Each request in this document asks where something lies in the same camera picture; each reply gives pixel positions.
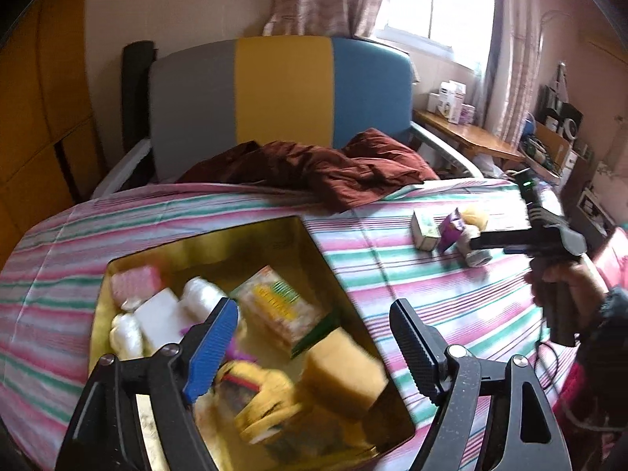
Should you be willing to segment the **person right hand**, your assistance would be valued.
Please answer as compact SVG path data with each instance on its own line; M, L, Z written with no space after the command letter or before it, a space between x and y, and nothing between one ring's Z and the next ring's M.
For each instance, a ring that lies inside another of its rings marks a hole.
M606 285L590 264L532 258L525 276L532 301L543 313L551 339L558 342L582 334L606 298Z

